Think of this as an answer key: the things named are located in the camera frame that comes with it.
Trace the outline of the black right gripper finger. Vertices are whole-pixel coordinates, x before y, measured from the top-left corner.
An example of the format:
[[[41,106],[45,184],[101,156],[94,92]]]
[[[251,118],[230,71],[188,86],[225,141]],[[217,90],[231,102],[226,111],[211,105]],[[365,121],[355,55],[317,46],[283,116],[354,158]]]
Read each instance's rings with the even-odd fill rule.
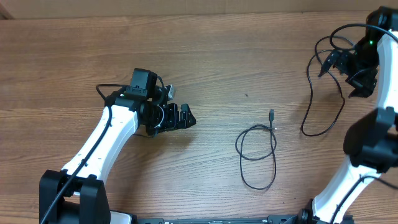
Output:
[[[327,56],[325,61],[322,64],[319,77],[323,76],[327,72],[329,72],[329,69],[334,66],[334,64],[337,62],[337,60],[340,57],[340,52],[338,50],[332,50],[330,54]]]
[[[362,85],[356,81],[349,83],[354,90],[349,94],[349,97],[367,98],[373,94],[374,83]]]

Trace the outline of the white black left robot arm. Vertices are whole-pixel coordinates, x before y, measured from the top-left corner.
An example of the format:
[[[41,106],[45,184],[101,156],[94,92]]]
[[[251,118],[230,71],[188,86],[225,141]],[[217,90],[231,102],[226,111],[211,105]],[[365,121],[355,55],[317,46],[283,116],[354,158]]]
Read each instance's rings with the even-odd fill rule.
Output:
[[[113,87],[102,97],[103,114],[83,147],[60,171],[46,170],[41,177],[40,223],[137,223],[135,215],[111,210],[106,195],[121,149],[140,126],[153,138],[196,123],[187,104],[172,102],[174,86],[150,70],[135,68],[130,84]]]

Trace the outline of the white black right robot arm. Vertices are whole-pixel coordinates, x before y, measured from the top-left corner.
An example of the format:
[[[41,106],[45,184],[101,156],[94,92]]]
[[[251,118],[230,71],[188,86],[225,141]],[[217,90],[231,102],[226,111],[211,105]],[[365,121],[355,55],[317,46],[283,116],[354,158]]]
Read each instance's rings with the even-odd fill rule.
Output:
[[[347,76],[351,97],[377,92],[376,107],[347,131],[342,165],[325,189],[288,223],[352,223],[347,209],[374,180],[397,167],[397,10],[381,6],[362,24],[364,37],[350,48],[335,44],[319,75],[331,68]]]

